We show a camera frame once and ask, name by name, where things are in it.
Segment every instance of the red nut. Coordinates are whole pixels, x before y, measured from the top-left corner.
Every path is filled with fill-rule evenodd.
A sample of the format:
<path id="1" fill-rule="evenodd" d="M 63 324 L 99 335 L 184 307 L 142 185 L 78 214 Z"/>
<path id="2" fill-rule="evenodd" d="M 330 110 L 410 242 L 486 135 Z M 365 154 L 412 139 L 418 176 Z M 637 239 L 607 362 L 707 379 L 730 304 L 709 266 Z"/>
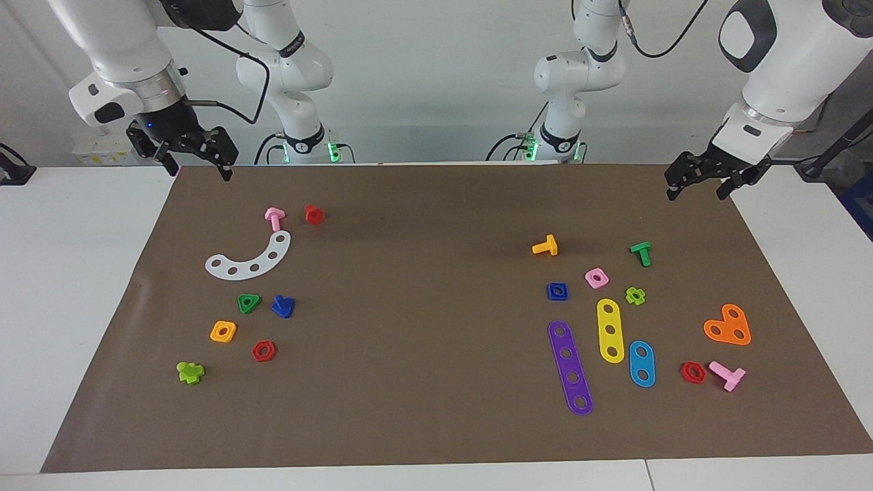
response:
<path id="1" fill-rule="evenodd" d="M 276 356 L 276 345 L 272 341 L 258 341 L 251 349 L 256 362 L 269 362 Z"/>
<path id="2" fill-rule="evenodd" d="M 308 204 L 303 207 L 303 216 L 309 225 L 318 225 L 325 221 L 325 212 L 314 204 Z"/>
<path id="3" fill-rule="evenodd" d="M 706 370 L 704 370 L 703 365 L 697 362 L 683 363 L 680 371 L 682 372 L 682 378 L 685 379 L 685 382 L 702 384 L 706 379 Z"/>

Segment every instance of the pink bolt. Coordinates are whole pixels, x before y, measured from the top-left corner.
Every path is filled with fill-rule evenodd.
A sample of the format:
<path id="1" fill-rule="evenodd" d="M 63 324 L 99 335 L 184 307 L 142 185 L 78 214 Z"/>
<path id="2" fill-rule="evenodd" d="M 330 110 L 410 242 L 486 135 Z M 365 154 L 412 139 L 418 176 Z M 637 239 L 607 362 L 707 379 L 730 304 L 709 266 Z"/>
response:
<path id="1" fill-rule="evenodd" d="M 274 232 L 278 232 L 279 226 L 278 222 L 281 218 L 285 217 L 285 212 L 280 210 L 279 208 L 269 208 L 264 215 L 264 220 L 270 220 L 270 225 L 273 228 Z"/>
<path id="2" fill-rule="evenodd" d="M 746 371 L 741 368 L 737 368 L 737 371 L 730 371 L 719 362 L 710 362 L 710 370 L 714 371 L 719 377 L 724 378 L 725 390 L 728 392 L 733 391 L 733 388 L 739 384 L 739 381 L 746 374 Z"/>

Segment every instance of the white table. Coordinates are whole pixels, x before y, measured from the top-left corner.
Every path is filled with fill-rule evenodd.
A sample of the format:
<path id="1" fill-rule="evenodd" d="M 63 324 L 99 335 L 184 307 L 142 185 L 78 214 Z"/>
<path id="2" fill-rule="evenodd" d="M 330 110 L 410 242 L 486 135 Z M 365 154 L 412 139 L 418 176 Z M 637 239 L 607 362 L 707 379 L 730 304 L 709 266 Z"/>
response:
<path id="1" fill-rule="evenodd" d="M 0 489 L 873 489 L 873 454 L 35 475 L 171 183 L 160 168 L 40 169 L 0 188 Z M 733 199 L 870 432 L 873 244 L 789 168 Z"/>

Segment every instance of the orange heart-shaped piece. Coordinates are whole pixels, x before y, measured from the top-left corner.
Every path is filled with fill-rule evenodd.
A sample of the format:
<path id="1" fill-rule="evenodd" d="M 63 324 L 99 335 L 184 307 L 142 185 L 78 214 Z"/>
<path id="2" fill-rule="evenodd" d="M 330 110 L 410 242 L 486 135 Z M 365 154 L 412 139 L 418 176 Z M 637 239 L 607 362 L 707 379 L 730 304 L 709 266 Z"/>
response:
<path id="1" fill-rule="evenodd" d="M 723 321 L 713 320 L 704 323 L 704 333 L 707 337 L 713 341 L 739 346 L 746 346 L 752 342 L 752 331 L 749 330 L 749 322 L 742 308 L 726 303 L 721 308 L 721 315 L 724 317 Z"/>

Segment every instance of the blue square nut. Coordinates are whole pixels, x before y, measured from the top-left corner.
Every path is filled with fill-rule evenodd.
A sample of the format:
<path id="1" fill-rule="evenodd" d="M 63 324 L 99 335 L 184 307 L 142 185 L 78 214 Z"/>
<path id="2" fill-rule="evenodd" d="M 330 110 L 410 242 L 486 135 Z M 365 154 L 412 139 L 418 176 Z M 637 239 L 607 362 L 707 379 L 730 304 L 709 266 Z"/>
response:
<path id="1" fill-rule="evenodd" d="M 276 295 L 276 299 L 273 302 L 271 308 L 272 311 L 276 313 L 279 317 L 283 319 L 287 319 L 291 317 L 294 313 L 294 299 L 291 297 L 283 297 L 282 295 Z"/>
<path id="2" fill-rule="evenodd" d="M 550 301 L 566 301 L 568 298 L 570 298 L 570 290 L 567 289 L 567 283 L 548 284 L 548 299 Z"/>

